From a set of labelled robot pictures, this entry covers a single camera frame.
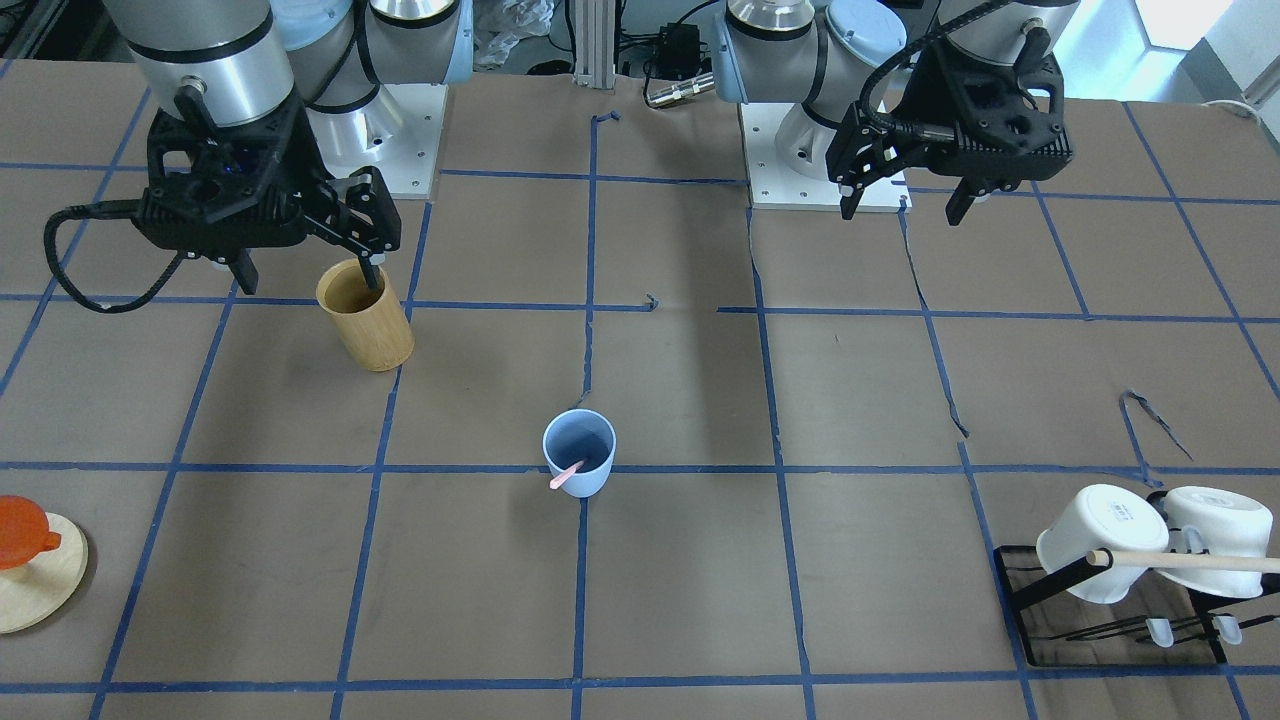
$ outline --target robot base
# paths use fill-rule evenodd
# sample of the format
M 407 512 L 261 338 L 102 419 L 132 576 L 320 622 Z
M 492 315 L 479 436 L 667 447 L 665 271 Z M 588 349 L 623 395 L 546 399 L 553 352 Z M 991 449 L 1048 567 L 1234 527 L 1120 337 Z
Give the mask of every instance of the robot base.
M 792 170 L 780 156 L 774 141 L 791 102 L 740 105 L 746 170 L 751 181 L 751 206 L 772 210 L 840 211 L 840 188 L 827 179 Z M 911 196 L 902 173 L 872 184 L 858 206 L 860 213 L 897 213 L 902 199 L 908 211 Z
M 448 94 L 444 85 L 387 85 L 379 100 L 361 110 L 344 115 L 308 110 L 325 167 L 347 177 L 378 165 L 392 197 L 429 200 Z

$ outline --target pink spoon handle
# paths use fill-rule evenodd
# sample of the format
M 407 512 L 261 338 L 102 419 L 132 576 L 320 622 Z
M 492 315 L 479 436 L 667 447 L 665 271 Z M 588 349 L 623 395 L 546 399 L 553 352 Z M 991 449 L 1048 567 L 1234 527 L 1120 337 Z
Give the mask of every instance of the pink spoon handle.
M 577 473 L 579 468 L 581 468 L 584 462 L 586 462 L 586 460 L 579 460 L 577 462 L 573 462 L 572 465 L 566 468 L 563 473 L 556 475 L 556 478 L 552 479 L 552 489 L 559 489 L 559 487 L 564 484 L 564 480 L 572 478 L 573 474 Z

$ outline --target wooden coaster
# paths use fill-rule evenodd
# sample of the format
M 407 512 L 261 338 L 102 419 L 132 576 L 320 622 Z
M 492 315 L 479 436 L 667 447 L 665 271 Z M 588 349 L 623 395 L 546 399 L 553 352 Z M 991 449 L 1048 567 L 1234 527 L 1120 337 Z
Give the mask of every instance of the wooden coaster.
M 0 634 L 24 630 L 63 606 L 88 568 L 88 542 L 74 523 L 49 515 L 49 529 L 63 536 L 58 550 L 41 552 L 31 562 L 0 570 Z

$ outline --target blue joint cover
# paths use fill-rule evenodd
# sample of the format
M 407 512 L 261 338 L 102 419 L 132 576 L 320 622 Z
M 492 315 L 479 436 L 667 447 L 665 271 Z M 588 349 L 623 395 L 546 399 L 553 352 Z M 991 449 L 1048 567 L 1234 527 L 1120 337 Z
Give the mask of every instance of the blue joint cover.
M 320 40 L 342 22 L 352 0 L 271 0 L 271 14 L 287 51 Z
M 902 20 L 877 0 L 832 0 L 827 23 L 846 50 L 873 68 L 906 46 Z
M 471 68 L 475 64 L 475 35 L 474 14 L 471 0 L 458 0 L 462 3 L 462 17 L 458 18 L 458 33 L 453 37 L 453 58 L 449 60 L 449 69 L 444 72 L 444 82 L 466 82 L 471 79 Z
M 712 53 L 712 74 L 716 76 L 716 94 L 726 102 L 746 102 L 746 88 L 739 72 L 733 38 L 728 33 L 724 13 L 716 15 L 716 51 Z

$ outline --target white mounting plate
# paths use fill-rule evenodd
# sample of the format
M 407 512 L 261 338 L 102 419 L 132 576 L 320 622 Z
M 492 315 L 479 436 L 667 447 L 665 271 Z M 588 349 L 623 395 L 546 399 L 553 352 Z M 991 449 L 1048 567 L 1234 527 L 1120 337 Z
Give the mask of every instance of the white mounting plate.
M 778 156 L 773 137 L 791 102 L 749 102 L 739 105 L 746 173 L 751 179 L 751 206 L 771 210 L 840 210 L 840 188 L 833 182 L 815 179 L 792 170 Z M 897 173 L 881 179 L 863 192 L 859 213 L 897 213 L 901 199 L 911 210 L 906 176 Z
M 383 147 L 383 158 L 372 163 L 383 172 L 383 179 L 399 200 L 430 200 L 435 187 L 436 160 L 440 154 L 440 133 L 444 132 L 444 109 L 448 102 L 447 85 L 388 85 L 387 90 L 404 111 L 410 132 Z M 329 172 L 347 177 L 357 165 L 343 167 L 325 163 Z

